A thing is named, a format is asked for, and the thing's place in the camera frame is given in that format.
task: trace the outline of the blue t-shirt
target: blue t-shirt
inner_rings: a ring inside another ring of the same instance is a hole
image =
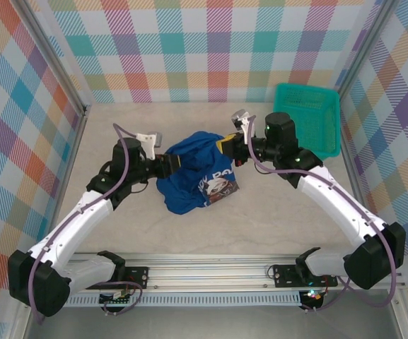
[[[216,147],[216,142],[222,138],[218,134],[199,131],[166,151],[179,155],[181,163],[176,173],[156,181],[168,210],[185,214],[238,190],[231,159]]]

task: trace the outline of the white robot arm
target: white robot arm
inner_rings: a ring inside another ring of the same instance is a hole
[[[124,259],[110,252],[102,251],[77,264],[69,264],[69,260],[93,228],[132,193],[134,184],[147,184],[153,177],[167,178],[180,168],[177,155],[153,153],[160,141],[158,133],[124,138],[128,162],[122,141],[114,146],[112,160],[91,179],[87,191],[64,220],[29,251],[15,251],[10,256],[8,280],[12,297],[30,305],[31,294],[38,311],[52,316],[73,293],[101,282],[126,280]],[[128,172],[116,186],[127,163]]]
[[[288,114],[271,113],[265,117],[266,138],[248,135],[250,115],[244,109],[236,112],[232,121],[240,132],[219,141],[219,150],[234,159],[235,166],[241,166],[251,157],[249,141],[257,161],[272,162],[276,172],[295,189],[311,197],[350,241],[352,247],[344,251],[315,247],[299,256],[296,270],[304,283],[322,275],[338,275],[348,276],[364,289],[374,286],[391,273],[391,262],[379,232],[390,247],[395,267],[403,264],[403,227],[396,222],[388,225],[367,210],[337,183],[317,156],[298,147],[295,124]]]

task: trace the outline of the checkered pattern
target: checkered pattern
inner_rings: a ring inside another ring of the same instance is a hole
[[[367,38],[368,31],[372,28],[372,25],[375,22],[376,16],[380,12],[380,8],[383,5],[384,1],[385,0],[375,0],[375,4],[373,5],[371,12],[368,14],[367,20],[364,23],[364,26],[362,27],[362,30],[359,33],[358,38],[356,39],[356,42],[354,43],[353,48],[350,51],[349,57],[345,61],[344,68],[337,78],[336,85],[334,87],[335,90],[340,89],[341,84],[344,82],[346,73],[350,69],[351,65],[354,62],[354,59],[358,55],[359,49]]]
[[[407,0],[382,32],[342,111],[344,135],[366,201],[386,221],[404,226],[408,255]]]
[[[0,0],[0,338],[17,302],[7,259],[49,225],[78,115],[14,11]]]
[[[84,95],[84,92],[81,88],[80,83],[78,82],[78,79],[76,78],[76,75],[73,73],[71,70],[70,63],[67,61],[67,58],[64,55],[64,52],[62,51],[61,47],[59,46],[59,43],[56,39],[56,37],[53,35],[50,27],[47,24],[47,21],[45,20],[45,17],[42,12],[40,12],[40,8],[36,2],[36,0],[28,0],[31,8],[34,10],[35,15],[42,26],[42,29],[45,31],[45,34],[48,36],[49,41],[51,42],[51,45],[56,52],[57,57],[59,58],[60,62],[64,66],[64,70],[67,72],[69,75],[71,82],[74,84],[76,91],[78,92],[81,100],[86,103],[86,104],[91,104],[91,102],[88,102],[86,96]]]
[[[278,83],[328,86],[341,52],[351,49],[346,41],[364,5],[364,0],[48,2],[97,102],[264,102],[273,101]]]

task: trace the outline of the beige table surface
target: beige table surface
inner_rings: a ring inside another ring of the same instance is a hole
[[[164,151],[198,130],[235,131],[231,115],[240,108],[256,114],[263,136],[272,103],[110,104],[92,107],[62,204],[62,219],[89,180],[110,160],[116,122],[131,132],[163,132]],[[325,161],[351,191],[342,156]],[[208,208],[185,215],[169,212],[154,179],[142,194],[129,196],[85,239],[79,252],[108,250],[160,254],[299,254],[313,246],[348,244],[342,231],[316,203],[276,175],[256,173],[252,162],[235,168],[240,190]]]

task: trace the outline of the teal plastic basket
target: teal plastic basket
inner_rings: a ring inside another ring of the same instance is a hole
[[[340,153],[339,93],[313,86],[280,83],[274,111],[285,112],[295,122],[299,146],[320,159]]]

